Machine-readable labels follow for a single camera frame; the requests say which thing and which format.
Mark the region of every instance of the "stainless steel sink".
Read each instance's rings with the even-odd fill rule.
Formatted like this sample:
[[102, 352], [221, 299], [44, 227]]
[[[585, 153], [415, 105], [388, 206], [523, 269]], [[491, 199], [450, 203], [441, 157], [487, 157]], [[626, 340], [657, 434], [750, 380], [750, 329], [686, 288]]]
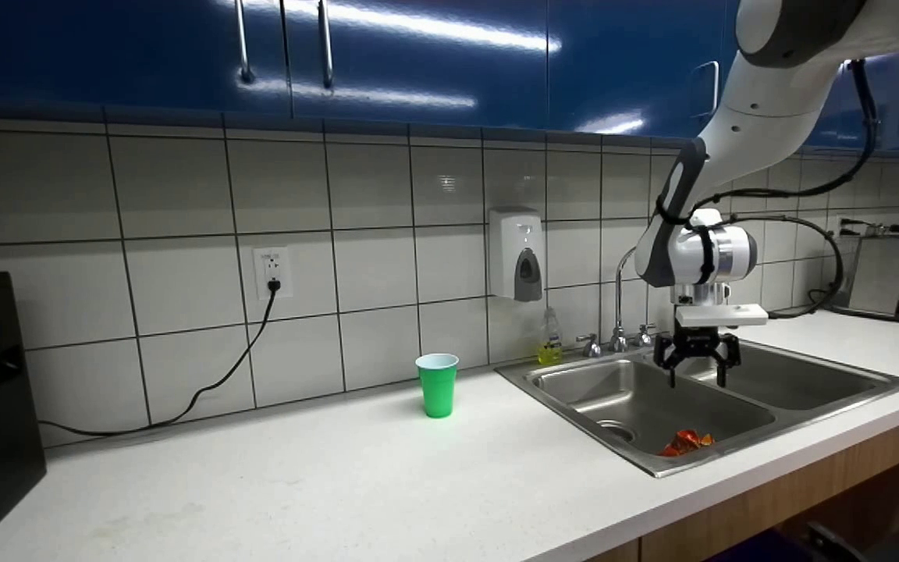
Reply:
[[[670, 387], [650, 351], [502, 373], [654, 477], [899, 389], [899, 377], [888, 373], [753, 342], [726, 387], [714, 385], [712, 368], [697, 365]], [[662, 456], [674, 431], [701, 431], [714, 444], [686, 456]]]

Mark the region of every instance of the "white countertop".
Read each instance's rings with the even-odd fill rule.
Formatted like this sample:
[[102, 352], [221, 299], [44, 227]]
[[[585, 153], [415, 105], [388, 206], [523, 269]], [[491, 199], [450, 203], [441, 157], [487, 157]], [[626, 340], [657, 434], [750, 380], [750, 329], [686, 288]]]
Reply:
[[[899, 324], [745, 329], [899, 373]], [[708, 465], [650, 477], [499, 373], [199, 422], [62, 448], [0, 522], [0, 562], [585, 559], [899, 424], [899, 394]]]

